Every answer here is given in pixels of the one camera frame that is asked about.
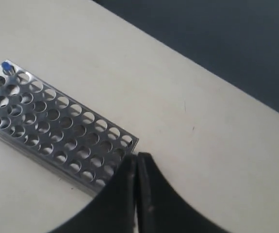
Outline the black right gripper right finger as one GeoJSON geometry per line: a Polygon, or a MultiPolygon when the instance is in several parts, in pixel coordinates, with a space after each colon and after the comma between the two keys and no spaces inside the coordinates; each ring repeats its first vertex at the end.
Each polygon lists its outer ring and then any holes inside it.
{"type": "Polygon", "coordinates": [[[137,156],[140,233],[225,233],[190,206],[163,176],[151,154],[137,156]]]}

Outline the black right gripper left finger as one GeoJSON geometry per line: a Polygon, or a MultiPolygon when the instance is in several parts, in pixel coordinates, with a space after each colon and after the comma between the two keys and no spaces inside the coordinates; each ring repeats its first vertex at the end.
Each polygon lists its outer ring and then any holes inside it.
{"type": "Polygon", "coordinates": [[[137,160],[126,155],[108,184],[79,213],[53,233],[132,233],[137,160]]]}

